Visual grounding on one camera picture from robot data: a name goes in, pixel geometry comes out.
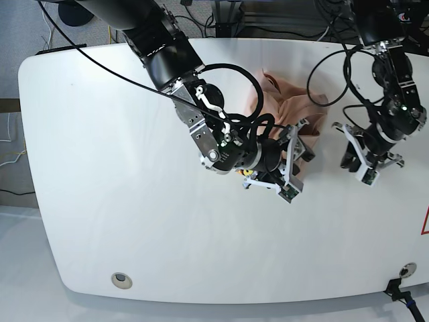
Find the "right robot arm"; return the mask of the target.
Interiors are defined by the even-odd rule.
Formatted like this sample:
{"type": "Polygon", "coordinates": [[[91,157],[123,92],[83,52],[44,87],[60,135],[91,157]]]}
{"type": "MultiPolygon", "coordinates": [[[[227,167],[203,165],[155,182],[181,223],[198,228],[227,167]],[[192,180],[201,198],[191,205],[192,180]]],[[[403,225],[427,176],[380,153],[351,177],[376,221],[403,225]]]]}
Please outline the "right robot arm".
{"type": "Polygon", "coordinates": [[[263,113],[263,91],[251,73],[234,64],[204,64],[173,14],[155,1],[79,1],[78,6],[123,34],[147,70],[151,92],[173,100],[206,169],[238,170],[245,186],[274,189],[287,201],[302,192],[296,161],[310,161],[314,153],[298,132],[308,122],[300,118],[281,126],[279,138],[271,138],[275,118],[263,113]],[[250,115],[227,113],[221,91],[201,79],[216,69],[237,71],[254,86],[257,104],[250,115]]]}

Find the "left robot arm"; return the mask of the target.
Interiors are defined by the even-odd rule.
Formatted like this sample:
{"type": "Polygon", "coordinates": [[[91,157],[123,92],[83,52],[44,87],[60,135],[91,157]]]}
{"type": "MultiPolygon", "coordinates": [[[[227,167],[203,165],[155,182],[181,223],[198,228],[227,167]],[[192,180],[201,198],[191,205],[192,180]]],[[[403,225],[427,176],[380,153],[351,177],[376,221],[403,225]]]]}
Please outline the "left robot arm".
{"type": "Polygon", "coordinates": [[[334,126],[348,140],[341,168],[371,185],[380,169],[392,164],[404,166],[402,156],[391,149],[425,126],[427,111],[412,78],[412,64],[403,47],[406,31],[395,5],[391,1],[349,1],[348,5],[361,43],[343,49],[345,88],[359,100],[358,106],[366,109],[369,127],[355,123],[334,126]],[[383,89],[381,103],[364,98],[352,82],[351,59],[358,52],[374,58],[372,75],[383,89]]]}

